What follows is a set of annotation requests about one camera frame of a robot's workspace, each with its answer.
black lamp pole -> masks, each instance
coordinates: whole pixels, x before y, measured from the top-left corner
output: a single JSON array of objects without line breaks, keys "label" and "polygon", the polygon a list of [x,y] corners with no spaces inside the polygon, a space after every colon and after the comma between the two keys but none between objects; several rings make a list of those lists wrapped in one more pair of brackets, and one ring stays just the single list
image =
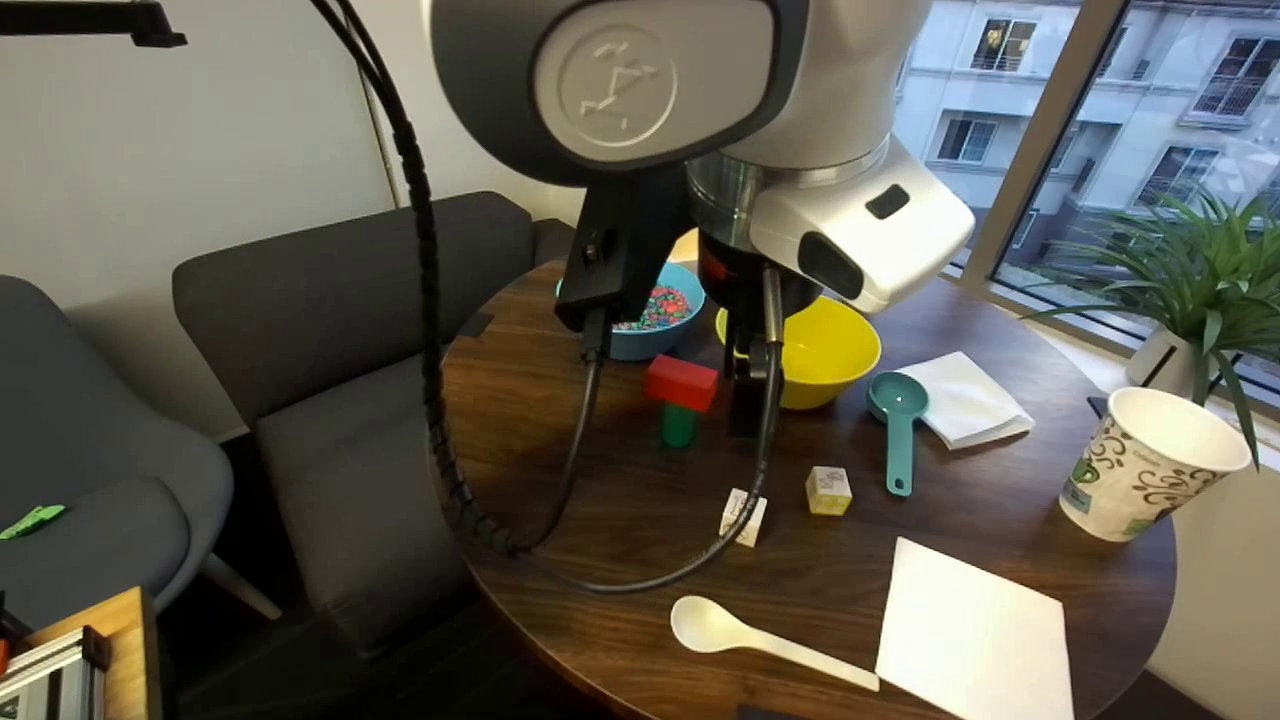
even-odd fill
[{"label": "black lamp pole", "polygon": [[142,47],[189,46],[189,35],[169,27],[156,0],[0,0],[0,35],[134,35]]}]

green object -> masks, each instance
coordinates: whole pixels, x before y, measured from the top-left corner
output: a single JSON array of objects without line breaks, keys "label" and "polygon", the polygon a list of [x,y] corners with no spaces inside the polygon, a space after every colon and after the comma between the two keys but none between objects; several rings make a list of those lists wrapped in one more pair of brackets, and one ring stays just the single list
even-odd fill
[{"label": "green object", "polygon": [[1168,196],[1144,213],[1112,216],[1105,243],[1067,243],[1067,265],[1043,277],[1084,300],[1056,312],[1125,312],[1165,326],[1206,362],[1192,399],[1226,386],[1242,434],[1255,455],[1253,404],[1238,371],[1238,353],[1280,347],[1280,216],[1276,209],[1229,205],[1207,192]]},{"label": "green object", "polygon": [[872,410],[888,420],[888,462],[886,462],[886,488],[892,497],[914,497],[914,455],[918,455],[918,416],[928,410],[923,386],[904,371],[886,371],[872,381]]},{"label": "green object", "polygon": [[697,438],[697,412],[663,404],[663,427],[659,427],[663,448],[687,448],[691,438]]},{"label": "green object", "polygon": [[29,533],[38,533],[38,529],[45,529],[45,524],[51,524],[51,522],[61,522],[65,512],[69,512],[65,504],[38,504],[38,509],[29,509],[29,517],[21,517],[16,524],[7,524],[7,529],[0,533],[0,545],[21,540],[21,536],[29,536]]}]

black cable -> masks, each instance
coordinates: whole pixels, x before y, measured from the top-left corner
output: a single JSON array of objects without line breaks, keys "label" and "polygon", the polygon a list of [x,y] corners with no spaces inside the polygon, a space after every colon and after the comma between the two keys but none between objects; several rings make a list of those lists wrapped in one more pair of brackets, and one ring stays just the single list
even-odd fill
[{"label": "black cable", "polygon": [[648,575],[648,580],[626,580],[626,586],[597,586],[597,580],[575,580],[566,575],[558,569],[550,569],[533,550],[541,540],[553,536],[553,529],[566,517],[566,504],[572,497],[572,470],[584,443],[584,427],[590,416],[597,410],[597,388],[600,388],[600,368],[604,368],[604,353],[590,357],[590,386],[584,386],[584,404],[579,404],[579,420],[575,420],[575,438],[567,443],[567,462],[560,472],[560,497],[558,509],[550,517],[550,524],[533,536],[533,540],[511,540],[511,533],[491,522],[479,502],[472,497],[472,486],[464,481],[458,455],[454,455],[454,442],[450,442],[450,410],[443,410],[443,333],[440,333],[440,239],[435,239],[435,213],[433,213],[433,185],[430,185],[430,169],[414,131],[414,121],[401,106],[398,79],[384,68],[361,14],[339,0],[339,14],[330,10],[330,0],[314,0],[317,14],[330,22],[330,27],[337,34],[337,39],[347,47],[347,57],[356,60],[356,68],[363,74],[369,87],[377,93],[387,125],[392,125],[392,141],[401,153],[401,174],[407,185],[407,205],[418,216],[418,239],[420,239],[420,319],[424,319],[424,420],[430,420],[430,442],[433,442],[433,455],[435,455],[435,472],[443,486],[443,517],[464,529],[468,536],[502,550],[506,556],[523,556],[533,569],[541,569],[543,575],[584,588],[584,591],[604,591],[604,596],[626,596],[626,591],[648,591],[648,588],[663,588],[673,580],[683,580],[691,573],[702,573],[706,564],[714,564],[752,522],[758,502],[763,497],[768,486],[768,448],[771,448],[771,434],[778,434],[778,399],[782,399],[782,342],[768,344],[768,399],[763,399],[763,420],[761,420],[761,438],[758,438],[758,478],[752,478],[752,491],[743,502],[743,509],[738,512],[738,522],[727,524],[727,533],[722,540],[714,540],[706,551],[697,551],[691,562],[683,562],[679,569],[663,573],[663,575]]}]

small white cube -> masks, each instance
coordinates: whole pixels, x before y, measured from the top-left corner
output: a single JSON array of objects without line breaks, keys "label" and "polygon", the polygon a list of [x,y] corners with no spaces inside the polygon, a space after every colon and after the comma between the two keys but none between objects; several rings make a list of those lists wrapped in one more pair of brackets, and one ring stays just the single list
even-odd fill
[{"label": "small white cube", "polygon": [[811,463],[804,481],[809,517],[845,517],[852,504],[850,472],[831,463]]},{"label": "small white cube", "polygon": [[[727,504],[722,512],[722,536],[733,529],[733,522],[738,522],[738,512],[743,512],[743,504],[749,504],[749,491],[733,488]],[[763,524],[763,509],[768,509],[768,502],[761,497],[758,509],[752,509],[752,522],[738,533],[738,545],[758,550],[761,524]]]}]

green pen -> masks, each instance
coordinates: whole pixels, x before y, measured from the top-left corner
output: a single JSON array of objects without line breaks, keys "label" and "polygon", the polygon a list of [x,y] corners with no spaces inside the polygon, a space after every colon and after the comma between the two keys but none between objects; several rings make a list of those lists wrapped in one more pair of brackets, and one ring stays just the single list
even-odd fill
[{"label": "green pen", "polygon": [[29,509],[16,524],[7,524],[7,529],[0,533],[0,545],[21,540],[21,536],[29,536],[29,533],[38,533],[38,529],[45,529],[45,524],[51,524],[51,522],[61,522],[65,512],[69,512],[69,504],[38,504],[38,509]]}]

